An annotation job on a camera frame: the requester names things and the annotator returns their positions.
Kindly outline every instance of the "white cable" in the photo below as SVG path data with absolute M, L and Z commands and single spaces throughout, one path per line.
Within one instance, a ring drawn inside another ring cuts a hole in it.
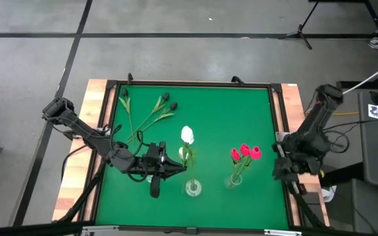
M 358 88 L 359 86 L 363 85 L 365 82 L 369 81 L 370 79 L 373 79 L 377 75 L 378 75 L 378 72 L 374 73 L 372 76 L 368 77 L 366 80 L 364 80 L 361 83 L 355 85 L 354 87 L 348 89 L 347 91 L 344 91 L 342 94 L 345 95 L 345 94 L 351 92 L 352 90 L 354 90 L 354 89 Z

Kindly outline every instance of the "white tulip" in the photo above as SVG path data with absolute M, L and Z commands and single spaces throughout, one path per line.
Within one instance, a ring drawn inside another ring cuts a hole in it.
M 192 132 L 192 129 L 189 128 L 189 126 L 185 126 L 182 128 L 182 135 L 181 138 L 183 142 L 187 142 L 189 144 L 193 144 L 195 139 L 194 139 L 194 133 Z
M 178 156 L 183 160 L 183 147 L 178 149 Z

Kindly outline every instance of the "flower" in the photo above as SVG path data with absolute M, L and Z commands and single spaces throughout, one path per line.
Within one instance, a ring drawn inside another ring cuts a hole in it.
M 232 148 L 231 149 L 231 158 L 233 158 L 233 160 L 235 160 L 235 161 L 239 161 L 240 160 L 240 154 L 236 150 L 236 148 Z
M 242 155 L 247 156 L 250 154 L 250 148 L 246 144 L 242 144 L 240 146 L 240 152 Z
M 253 160 L 259 160 L 262 156 L 262 151 L 259 149 L 259 147 L 254 147 L 251 151 L 250 151 L 250 157 L 253 159 Z
M 169 100 L 169 97 L 170 97 L 170 94 L 168 92 L 166 92 L 165 94 L 163 94 L 163 99 L 165 101 L 168 101 Z
M 178 149 L 178 156 L 183 160 L 183 147 Z
M 171 110 L 176 110 L 177 109 L 177 102 L 173 102 L 172 104 L 170 104 L 170 109 Z
M 192 132 L 192 129 L 189 128 L 189 126 L 185 126 L 182 128 L 182 134 L 180 136 L 183 140 L 183 142 L 187 142 L 188 144 L 193 144 L 194 139 L 194 133 Z

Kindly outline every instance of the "flower bouquet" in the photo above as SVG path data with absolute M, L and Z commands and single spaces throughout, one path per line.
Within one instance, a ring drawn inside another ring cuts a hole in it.
M 190 170 L 190 180 L 185 185 L 186 193 L 191 197 L 196 197 L 201 193 L 202 185 L 195 179 L 196 152 L 191 146 L 195 141 L 192 129 L 188 126 L 183 127 L 181 138 L 183 147 L 179 148 L 178 155 L 183 161 L 183 166 Z
M 235 148 L 231 149 L 230 155 L 233 162 L 233 174 L 225 181 L 227 188 L 235 188 L 240 185 L 243 182 L 243 172 L 251 166 L 253 160 L 259 160 L 262 156 L 259 147 L 254 147 L 250 150 L 249 146 L 246 144 L 240 146 L 240 153 Z

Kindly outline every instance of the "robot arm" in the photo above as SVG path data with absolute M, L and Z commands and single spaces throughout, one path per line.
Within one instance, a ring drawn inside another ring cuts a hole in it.
M 152 175 L 153 178 L 150 186 L 150 195 L 152 197 L 157 198 L 159 196 L 160 179 L 165 180 L 186 170 L 186 167 L 168 158 L 165 142 L 160 142 L 159 146 L 154 143 L 149 145 L 144 144 L 148 146 L 147 153 L 142 155 L 142 157 L 137 157 L 136 154 L 128 150 L 126 144 L 114 142 L 109 137 L 84 123 L 74 113 L 72 102 L 65 98 L 55 98 L 43 110 L 43 118 L 54 125 L 70 127 L 74 133 L 83 137 L 86 145 L 91 149 L 97 150 L 106 164 L 116 167 L 120 172 L 129 176 L 131 174 L 139 174 L 144 176 L 144 178 L 147 175 Z
M 319 86 L 316 93 L 316 103 L 300 128 L 274 144 L 274 151 L 282 158 L 276 159 L 273 176 L 290 183 L 289 190 L 294 195 L 306 193 L 304 185 L 299 183 L 299 174 L 320 173 L 322 159 L 331 149 L 323 128 L 343 102 L 342 91 L 331 85 Z

